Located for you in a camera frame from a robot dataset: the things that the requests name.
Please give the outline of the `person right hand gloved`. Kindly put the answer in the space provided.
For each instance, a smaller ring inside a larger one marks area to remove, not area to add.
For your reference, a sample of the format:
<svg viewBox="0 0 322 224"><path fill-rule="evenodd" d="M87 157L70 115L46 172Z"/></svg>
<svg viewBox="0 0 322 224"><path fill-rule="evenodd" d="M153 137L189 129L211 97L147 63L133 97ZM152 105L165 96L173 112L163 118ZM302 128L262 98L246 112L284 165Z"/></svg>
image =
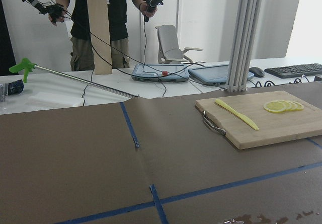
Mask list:
<svg viewBox="0 0 322 224"><path fill-rule="evenodd" d="M65 21L66 7L61 4L54 4L47 7L48 19L54 25L57 26L57 22L63 23Z"/></svg>

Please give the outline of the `person left hand with controller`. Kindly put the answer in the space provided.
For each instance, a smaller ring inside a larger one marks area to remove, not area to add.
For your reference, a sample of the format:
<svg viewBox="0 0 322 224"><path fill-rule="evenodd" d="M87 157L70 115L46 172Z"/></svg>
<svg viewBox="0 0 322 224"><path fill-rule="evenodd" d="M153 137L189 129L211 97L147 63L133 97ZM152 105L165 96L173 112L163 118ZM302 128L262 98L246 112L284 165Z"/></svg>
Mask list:
<svg viewBox="0 0 322 224"><path fill-rule="evenodd" d="M143 14L144 22L147 23L157 12L157 7L152 7L146 1L142 1L139 4L139 10Z"/></svg>

